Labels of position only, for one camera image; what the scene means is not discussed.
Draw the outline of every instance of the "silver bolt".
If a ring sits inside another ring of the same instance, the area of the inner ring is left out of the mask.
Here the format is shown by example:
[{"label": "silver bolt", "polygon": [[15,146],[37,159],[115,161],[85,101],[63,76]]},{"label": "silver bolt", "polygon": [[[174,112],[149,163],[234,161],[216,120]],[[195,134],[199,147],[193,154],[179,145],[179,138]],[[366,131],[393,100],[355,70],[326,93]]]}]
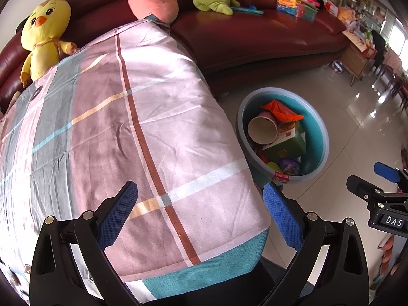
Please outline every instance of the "silver bolt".
[{"label": "silver bolt", "polygon": [[47,216],[44,221],[45,224],[51,224],[53,222],[54,222],[54,218],[52,216]]},{"label": "silver bolt", "polygon": [[347,219],[346,219],[346,224],[347,224],[348,226],[354,226],[354,220],[351,219],[351,218],[347,218]]},{"label": "silver bolt", "polygon": [[307,213],[307,218],[311,221],[317,220],[317,214],[314,212]]},{"label": "silver bolt", "polygon": [[84,220],[89,220],[93,218],[93,212],[91,210],[86,211],[85,213],[82,214],[82,218]]}]

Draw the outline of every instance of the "teal bucket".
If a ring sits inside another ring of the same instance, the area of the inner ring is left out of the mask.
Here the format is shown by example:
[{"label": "teal bucket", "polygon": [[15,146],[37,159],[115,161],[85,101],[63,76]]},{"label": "teal bucket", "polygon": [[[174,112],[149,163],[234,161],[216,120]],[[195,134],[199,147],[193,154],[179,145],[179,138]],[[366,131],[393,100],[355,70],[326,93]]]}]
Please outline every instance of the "teal bucket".
[{"label": "teal bucket", "polygon": [[239,107],[236,131],[252,176],[260,187],[274,179],[275,170],[256,155],[246,139],[246,134],[249,121],[262,111],[262,105],[274,99],[285,104],[296,114],[304,116],[300,123],[306,135],[306,154],[301,158],[300,174],[290,176],[288,183],[304,182],[317,176],[322,171],[329,155],[330,145],[326,126],[317,111],[306,100],[281,88],[266,87],[253,91]]}]

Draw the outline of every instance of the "red bag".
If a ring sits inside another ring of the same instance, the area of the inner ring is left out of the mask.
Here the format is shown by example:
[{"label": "red bag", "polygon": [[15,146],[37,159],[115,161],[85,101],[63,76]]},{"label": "red bag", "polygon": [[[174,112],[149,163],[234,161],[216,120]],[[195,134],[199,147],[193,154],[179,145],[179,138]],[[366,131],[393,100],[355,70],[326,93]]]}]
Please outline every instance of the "red bag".
[{"label": "red bag", "polygon": [[268,104],[261,106],[261,108],[270,111],[275,118],[282,123],[286,122],[296,122],[303,119],[303,115],[296,115],[293,111],[291,111],[288,107],[286,107],[283,103],[272,100]]}]

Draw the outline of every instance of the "paper cup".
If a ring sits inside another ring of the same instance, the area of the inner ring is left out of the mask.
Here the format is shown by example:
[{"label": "paper cup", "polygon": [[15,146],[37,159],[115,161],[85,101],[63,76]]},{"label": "paper cup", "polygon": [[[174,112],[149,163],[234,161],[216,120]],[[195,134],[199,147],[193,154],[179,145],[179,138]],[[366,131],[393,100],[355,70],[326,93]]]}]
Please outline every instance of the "paper cup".
[{"label": "paper cup", "polygon": [[268,112],[261,112],[248,124],[248,135],[258,144],[273,143],[278,135],[278,126],[275,117]]}]

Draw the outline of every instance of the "chick's body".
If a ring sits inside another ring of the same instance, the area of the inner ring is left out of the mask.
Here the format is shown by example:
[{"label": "chick's body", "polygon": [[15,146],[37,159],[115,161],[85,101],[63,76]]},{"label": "chick's body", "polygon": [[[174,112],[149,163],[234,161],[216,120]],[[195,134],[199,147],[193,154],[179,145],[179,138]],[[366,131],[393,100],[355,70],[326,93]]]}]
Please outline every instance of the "chick's body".
[{"label": "chick's body", "polygon": [[37,6],[27,19],[21,34],[21,44],[31,53],[21,70],[23,87],[42,77],[48,69],[60,61],[60,52],[72,54],[76,45],[60,39],[68,26],[71,7],[65,0],[46,0]]}]

